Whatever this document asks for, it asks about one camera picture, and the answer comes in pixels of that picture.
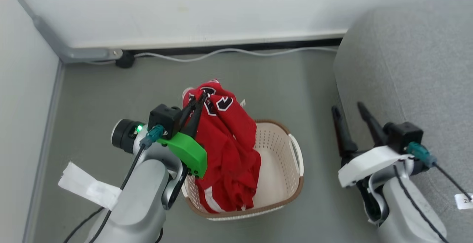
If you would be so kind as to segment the small white label tag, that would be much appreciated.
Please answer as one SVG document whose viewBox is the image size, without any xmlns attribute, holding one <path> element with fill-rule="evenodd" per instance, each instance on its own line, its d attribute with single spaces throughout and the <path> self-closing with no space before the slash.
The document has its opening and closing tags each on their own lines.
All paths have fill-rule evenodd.
<svg viewBox="0 0 473 243">
<path fill-rule="evenodd" d="M 473 209 L 473 193 L 468 193 L 468 196 L 465 194 L 455 194 L 455 203 L 459 210 Z"/>
</svg>

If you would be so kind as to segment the cream laundry basket brown rim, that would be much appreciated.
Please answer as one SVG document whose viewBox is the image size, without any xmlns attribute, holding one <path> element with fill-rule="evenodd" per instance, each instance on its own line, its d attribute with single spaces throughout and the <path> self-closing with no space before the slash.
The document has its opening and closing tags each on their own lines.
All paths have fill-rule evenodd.
<svg viewBox="0 0 473 243">
<path fill-rule="evenodd" d="M 211 221 L 241 220 L 277 211 L 299 196 L 304 182 L 304 163 L 297 140 L 277 121 L 256 120 L 256 124 L 255 150 L 262 164 L 254 207 L 246 211 L 208 213 L 200 203 L 194 178 L 189 176 L 181 191 L 194 213 Z"/>
</svg>

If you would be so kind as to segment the grey metal corner conduit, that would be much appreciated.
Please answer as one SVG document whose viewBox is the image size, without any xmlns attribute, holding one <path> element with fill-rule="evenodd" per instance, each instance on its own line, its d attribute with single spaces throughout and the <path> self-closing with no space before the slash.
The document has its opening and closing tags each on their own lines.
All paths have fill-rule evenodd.
<svg viewBox="0 0 473 243">
<path fill-rule="evenodd" d="M 120 48 L 72 48 L 68 46 L 49 24 L 37 15 L 25 0 L 17 0 L 33 21 L 34 27 L 64 64 L 105 63 L 123 56 Z"/>
</svg>

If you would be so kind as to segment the red white sports jersey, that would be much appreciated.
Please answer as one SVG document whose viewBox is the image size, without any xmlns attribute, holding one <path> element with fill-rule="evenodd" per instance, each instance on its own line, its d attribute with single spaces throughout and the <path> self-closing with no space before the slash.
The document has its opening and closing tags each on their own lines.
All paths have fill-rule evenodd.
<svg viewBox="0 0 473 243">
<path fill-rule="evenodd" d="M 207 170 L 195 179 L 202 206 L 211 214 L 254 207 L 261 167 L 257 125 L 236 96 L 216 79 L 183 91 L 183 105 L 206 97 L 196 141 L 207 152 Z"/>
</svg>

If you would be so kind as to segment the white paper tag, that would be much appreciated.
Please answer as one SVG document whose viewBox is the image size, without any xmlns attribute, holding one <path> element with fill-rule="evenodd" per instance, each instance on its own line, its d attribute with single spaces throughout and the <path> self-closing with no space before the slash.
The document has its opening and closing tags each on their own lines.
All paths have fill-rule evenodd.
<svg viewBox="0 0 473 243">
<path fill-rule="evenodd" d="M 64 169 L 58 186 L 110 211 L 122 192 L 119 187 L 96 180 L 72 162 Z"/>
</svg>

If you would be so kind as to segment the grey fabric sofa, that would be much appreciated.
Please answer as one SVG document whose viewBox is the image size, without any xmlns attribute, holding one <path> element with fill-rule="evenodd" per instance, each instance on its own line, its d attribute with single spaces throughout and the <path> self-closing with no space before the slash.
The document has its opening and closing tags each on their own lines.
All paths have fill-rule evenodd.
<svg viewBox="0 0 473 243">
<path fill-rule="evenodd" d="M 345 34 L 333 65 L 345 123 L 374 141 L 357 103 L 381 125 L 410 122 L 422 145 L 473 196 L 473 0 L 380 6 Z"/>
</svg>

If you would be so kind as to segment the black round floor plug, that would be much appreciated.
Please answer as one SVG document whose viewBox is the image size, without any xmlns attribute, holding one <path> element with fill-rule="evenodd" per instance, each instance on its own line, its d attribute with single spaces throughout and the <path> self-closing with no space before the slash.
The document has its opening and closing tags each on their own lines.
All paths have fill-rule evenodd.
<svg viewBox="0 0 473 243">
<path fill-rule="evenodd" d="M 115 66 L 128 69 L 131 68 L 135 64 L 135 53 L 133 51 L 123 51 L 123 55 L 115 60 Z"/>
</svg>

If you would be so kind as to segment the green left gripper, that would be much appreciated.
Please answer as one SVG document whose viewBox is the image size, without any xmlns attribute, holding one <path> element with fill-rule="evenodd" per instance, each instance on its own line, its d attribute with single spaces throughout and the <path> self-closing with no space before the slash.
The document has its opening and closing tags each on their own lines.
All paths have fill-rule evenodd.
<svg viewBox="0 0 473 243">
<path fill-rule="evenodd" d="M 182 109 L 180 126 L 181 130 L 186 130 L 186 134 L 177 132 L 171 139 L 162 137 L 162 144 L 167 145 L 169 150 L 191 170 L 191 174 L 200 179 L 204 178 L 207 171 L 207 152 L 194 138 L 198 132 L 206 98 L 204 92 L 199 98 L 192 96 Z"/>
</svg>

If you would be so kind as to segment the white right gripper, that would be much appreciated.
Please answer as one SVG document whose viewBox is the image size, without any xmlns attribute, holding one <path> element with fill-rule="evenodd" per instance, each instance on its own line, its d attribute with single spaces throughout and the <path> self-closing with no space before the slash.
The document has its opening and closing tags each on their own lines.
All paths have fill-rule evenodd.
<svg viewBox="0 0 473 243">
<path fill-rule="evenodd" d="M 341 187 L 354 186 L 358 181 L 379 172 L 395 162 L 414 158 L 412 154 L 399 154 L 387 146 L 387 134 L 380 123 L 362 102 L 357 102 L 360 116 L 367 124 L 374 142 L 373 149 L 357 156 L 358 147 L 351 139 L 343 115 L 337 106 L 332 106 L 331 113 L 336 130 L 338 153 L 341 158 L 354 158 L 338 171 Z"/>
</svg>

